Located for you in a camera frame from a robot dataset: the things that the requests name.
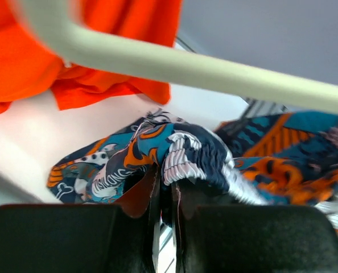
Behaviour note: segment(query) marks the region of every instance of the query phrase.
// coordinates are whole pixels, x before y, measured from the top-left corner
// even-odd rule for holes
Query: white bar
[[[338,114],[336,85],[92,31],[71,19],[68,0],[18,2],[38,38],[73,63]]]

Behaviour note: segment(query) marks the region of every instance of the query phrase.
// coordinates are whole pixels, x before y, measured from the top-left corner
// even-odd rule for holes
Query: blue and orange fabric
[[[247,204],[314,205],[338,229],[338,116],[314,111],[213,133],[159,109],[62,159],[48,187],[63,202],[111,203],[154,163],[163,193],[188,178]]]
[[[83,22],[93,30],[167,47],[174,45],[182,0],[75,1],[80,6]],[[11,102],[43,93],[48,88],[60,110],[138,93],[160,104],[170,99],[168,83],[76,64],[65,67],[61,58],[17,22],[8,0],[0,0],[0,114]]]

